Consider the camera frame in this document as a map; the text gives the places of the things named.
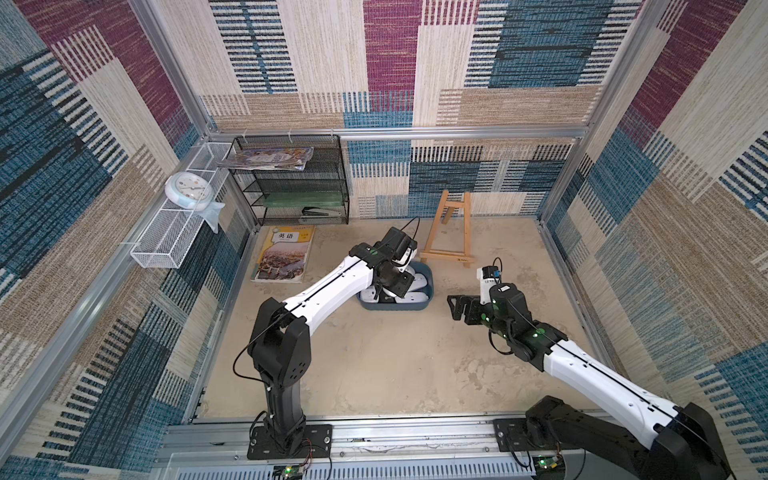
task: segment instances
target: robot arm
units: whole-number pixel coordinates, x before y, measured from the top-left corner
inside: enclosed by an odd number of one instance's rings
[[[299,380],[312,361],[310,336],[351,296],[374,284],[403,296],[413,282],[406,271],[417,243],[396,228],[373,246],[354,246],[341,264],[320,281],[284,302],[265,300],[247,347],[266,390],[266,429],[273,447],[291,455],[305,438]]]
[[[691,403],[685,408],[654,395],[589,356],[547,323],[533,320],[525,295],[502,283],[495,266],[478,269],[480,296],[450,296],[453,318],[489,328],[510,351],[566,382],[622,426],[583,415],[545,397],[526,412],[533,446],[568,443],[628,470],[638,478],[724,480],[730,474],[712,418]]]

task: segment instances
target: beige floor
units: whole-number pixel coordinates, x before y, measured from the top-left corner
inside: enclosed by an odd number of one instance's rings
[[[422,221],[417,235],[420,245],[426,242],[430,223]],[[304,283],[246,279],[224,333],[201,416],[251,417],[265,408],[262,384],[237,378],[232,362],[250,338],[259,305],[266,298],[282,300],[304,290],[338,265],[352,246],[363,241],[373,244],[390,226],[403,224],[401,220],[353,220],[350,225],[317,227]],[[457,250],[462,242],[460,232],[456,219],[441,226],[435,248]],[[535,222],[473,218],[472,254],[477,263],[471,269],[456,262],[429,261],[435,297],[423,311],[369,312],[351,299],[329,316],[312,337],[312,364],[301,380],[304,412],[507,412],[526,410],[544,395],[557,396],[575,408],[595,408],[560,380],[514,356],[493,351],[484,327],[454,322],[450,317],[445,296],[478,295],[475,268],[489,265],[498,256],[504,261],[503,280],[515,283],[525,294],[534,318],[558,327],[591,353]],[[505,348],[498,340],[497,346]],[[238,361],[237,370],[257,376],[247,354]]]

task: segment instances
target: mesh shelf tier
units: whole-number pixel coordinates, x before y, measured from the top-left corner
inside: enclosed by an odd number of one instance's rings
[[[230,144],[207,143],[187,168],[188,172],[208,181],[214,199],[229,175],[228,170],[218,170],[216,165],[229,149]],[[131,256],[143,268],[179,268],[203,222],[194,210],[179,207],[166,199],[131,249]]]
[[[317,225],[349,222],[349,188],[341,143],[335,135],[297,135],[237,137],[227,156],[251,148],[313,147],[314,153],[304,170],[240,170],[230,173],[251,205],[253,217],[259,225]],[[264,200],[271,194],[301,194],[313,192],[339,192],[341,205],[322,207],[340,213],[339,217],[308,217],[302,207],[266,207]]]

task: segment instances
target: patterned wallpaper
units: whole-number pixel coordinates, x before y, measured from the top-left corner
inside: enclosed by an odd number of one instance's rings
[[[768,2],[674,0],[548,221],[619,370],[768,476]]]
[[[0,0],[0,17],[4,402],[197,132],[127,1]],[[244,220],[221,223],[183,269],[134,268],[0,478],[148,470],[243,249]]]
[[[0,15],[2,402],[197,134],[127,1]]]
[[[221,130],[581,124],[641,0],[157,0]],[[350,216],[538,213],[572,138],[350,141]]]
[[[180,269],[133,267],[2,480],[148,478],[166,427],[183,420],[250,232],[226,187],[217,199],[219,233],[201,228]]]

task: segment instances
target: magazine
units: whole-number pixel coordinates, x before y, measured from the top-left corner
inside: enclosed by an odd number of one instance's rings
[[[306,148],[247,148],[228,155],[219,168],[239,170],[304,170],[315,153],[314,147]]]
[[[298,283],[304,277],[315,226],[265,227],[268,235],[250,279]]]

